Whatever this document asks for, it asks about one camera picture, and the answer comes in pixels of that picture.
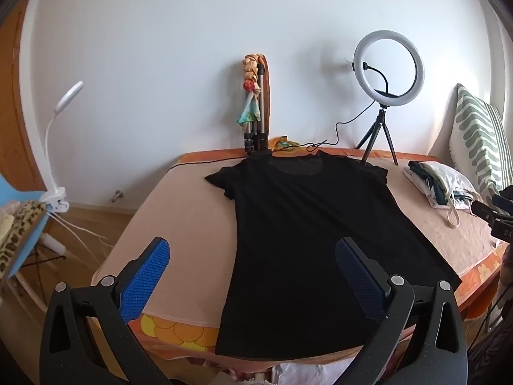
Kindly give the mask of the black t-shirt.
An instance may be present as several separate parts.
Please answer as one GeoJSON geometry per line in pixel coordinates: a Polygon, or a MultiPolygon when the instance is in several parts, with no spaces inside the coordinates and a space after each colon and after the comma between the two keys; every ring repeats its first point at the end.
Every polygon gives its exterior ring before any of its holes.
{"type": "Polygon", "coordinates": [[[208,175],[235,204],[237,252],[216,353],[287,361],[362,346],[379,324],[361,276],[336,257],[351,238],[389,275],[460,284],[394,199],[385,168],[324,152],[248,158],[208,175]]]}

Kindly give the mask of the green white patterned pillow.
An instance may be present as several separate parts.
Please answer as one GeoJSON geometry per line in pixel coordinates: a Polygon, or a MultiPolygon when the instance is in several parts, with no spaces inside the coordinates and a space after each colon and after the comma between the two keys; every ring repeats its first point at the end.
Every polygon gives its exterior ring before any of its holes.
{"type": "Polygon", "coordinates": [[[497,108],[461,84],[457,85],[450,156],[489,206],[493,196],[512,184],[512,158],[497,108]]]}

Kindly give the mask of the orange floral bed sheet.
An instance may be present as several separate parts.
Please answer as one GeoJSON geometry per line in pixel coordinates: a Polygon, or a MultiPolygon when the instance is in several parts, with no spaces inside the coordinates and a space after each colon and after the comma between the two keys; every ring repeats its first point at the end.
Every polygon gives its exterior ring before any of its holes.
{"type": "MultiPolygon", "coordinates": [[[[132,219],[125,232],[131,246],[166,238],[171,263],[153,296],[131,327],[143,345],[163,359],[202,357],[243,370],[244,364],[215,355],[221,311],[236,250],[235,211],[228,200],[204,180],[219,165],[235,163],[236,150],[187,154],[168,172],[132,219]]],[[[387,169],[388,186],[399,207],[462,279],[456,291],[465,319],[484,315],[497,291],[506,244],[493,238],[488,225],[469,212],[451,228],[445,210],[430,207],[403,168],[418,154],[373,151],[370,163],[387,169]]]]}

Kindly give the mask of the peach bed blanket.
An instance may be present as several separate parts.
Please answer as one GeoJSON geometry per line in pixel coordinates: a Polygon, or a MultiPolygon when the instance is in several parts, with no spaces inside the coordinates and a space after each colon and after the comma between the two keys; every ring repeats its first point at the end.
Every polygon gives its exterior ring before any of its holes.
{"type": "Polygon", "coordinates": [[[140,340],[163,358],[204,352],[229,365],[364,344],[376,322],[337,267],[344,237],[391,275],[454,289],[496,243],[468,213],[451,228],[398,166],[325,152],[170,170],[98,276],[119,273],[156,237],[171,260],[134,322],[140,340]]]}

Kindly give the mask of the white clip desk lamp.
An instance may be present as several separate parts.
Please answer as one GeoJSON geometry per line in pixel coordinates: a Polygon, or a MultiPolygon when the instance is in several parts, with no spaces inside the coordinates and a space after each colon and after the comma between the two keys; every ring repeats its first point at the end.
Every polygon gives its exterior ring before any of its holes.
{"type": "Polygon", "coordinates": [[[49,211],[63,214],[67,213],[71,207],[68,198],[65,183],[60,176],[56,175],[55,165],[62,163],[63,159],[58,159],[58,154],[64,153],[62,137],[58,137],[53,144],[50,144],[52,130],[55,128],[55,122],[63,115],[70,104],[75,100],[78,94],[83,90],[84,82],[77,81],[72,85],[52,109],[51,118],[44,130],[44,159],[48,171],[48,181],[46,182],[46,191],[41,195],[40,201],[47,205],[49,211]]]}

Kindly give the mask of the leopard print cloth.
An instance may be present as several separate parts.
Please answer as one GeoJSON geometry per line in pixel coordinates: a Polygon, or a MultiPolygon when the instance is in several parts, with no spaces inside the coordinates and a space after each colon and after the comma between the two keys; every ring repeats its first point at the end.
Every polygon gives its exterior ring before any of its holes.
{"type": "Polygon", "coordinates": [[[46,211],[46,204],[35,200],[22,202],[14,214],[14,222],[1,245],[1,278],[22,248],[22,244],[38,225],[46,211]]]}

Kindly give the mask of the black mini tripod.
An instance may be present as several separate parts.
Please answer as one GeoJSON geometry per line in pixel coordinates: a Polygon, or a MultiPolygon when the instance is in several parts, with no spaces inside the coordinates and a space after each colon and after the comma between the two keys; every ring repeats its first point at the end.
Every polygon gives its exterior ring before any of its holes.
{"type": "Polygon", "coordinates": [[[356,149],[360,150],[360,148],[364,147],[364,144],[366,143],[366,148],[364,150],[363,157],[361,159],[361,163],[366,163],[368,158],[370,157],[371,151],[373,151],[374,145],[376,143],[377,137],[380,134],[380,131],[382,130],[384,132],[386,141],[388,142],[388,146],[390,149],[390,153],[392,156],[392,161],[395,165],[398,165],[397,160],[397,153],[395,151],[391,134],[389,131],[389,128],[386,124],[386,111],[388,109],[387,105],[380,105],[379,112],[377,114],[376,120],[373,122],[373,124],[370,126],[370,128],[367,130],[366,134],[363,136],[363,138],[360,140],[360,142],[357,144],[356,149]]]}

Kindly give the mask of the light blue chair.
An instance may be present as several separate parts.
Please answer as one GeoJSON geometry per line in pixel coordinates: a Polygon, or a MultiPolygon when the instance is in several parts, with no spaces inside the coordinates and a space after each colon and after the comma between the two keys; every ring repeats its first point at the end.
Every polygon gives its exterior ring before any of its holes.
{"type": "Polygon", "coordinates": [[[42,191],[19,191],[1,176],[1,205],[20,202],[14,223],[1,241],[1,283],[14,276],[34,249],[48,221],[46,205],[40,202],[42,191]]]}

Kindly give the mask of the small colourful cloth pouch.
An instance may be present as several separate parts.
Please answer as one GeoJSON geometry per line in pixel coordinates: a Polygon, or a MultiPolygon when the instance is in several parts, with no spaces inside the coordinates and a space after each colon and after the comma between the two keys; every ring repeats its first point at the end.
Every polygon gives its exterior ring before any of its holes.
{"type": "Polygon", "coordinates": [[[293,151],[299,149],[301,144],[288,140],[288,136],[280,136],[270,140],[272,151],[293,151]]]}

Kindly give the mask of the wooden door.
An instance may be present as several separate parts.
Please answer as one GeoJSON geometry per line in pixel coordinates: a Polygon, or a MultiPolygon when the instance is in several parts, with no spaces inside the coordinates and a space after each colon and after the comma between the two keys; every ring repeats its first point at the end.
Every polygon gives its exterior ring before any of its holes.
{"type": "Polygon", "coordinates": [[[29,0],[18,0],[1,26],[1,175],[17,190],[44,190],[29,144],[20,93],[20,44],[29,0]]]}

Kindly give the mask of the silver folded tripod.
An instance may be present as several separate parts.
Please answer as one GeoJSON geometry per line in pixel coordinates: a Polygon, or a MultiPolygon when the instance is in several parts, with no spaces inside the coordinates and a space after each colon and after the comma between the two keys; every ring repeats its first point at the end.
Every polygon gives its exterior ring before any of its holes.
{"type": "Polygon", "coordinates": [[[246,99],[237,122],[243,128],[245,153],[251,156],[269,149],[270,85],[264,55],[251,54],[243,59],[243,89],[246,99]]]}

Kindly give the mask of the colourful scarf on tripod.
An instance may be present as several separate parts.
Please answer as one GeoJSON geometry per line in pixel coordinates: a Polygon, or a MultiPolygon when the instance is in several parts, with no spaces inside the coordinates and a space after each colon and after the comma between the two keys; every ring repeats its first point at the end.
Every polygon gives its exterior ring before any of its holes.
{"type": "Polygon", "coordinates": [[[262,132],[270,127],[270,69],[264,54],[249,54],[243,59],[243,89],[246,93],[243,111],[237,123],[241,126],[256,121],[262,132]]]}

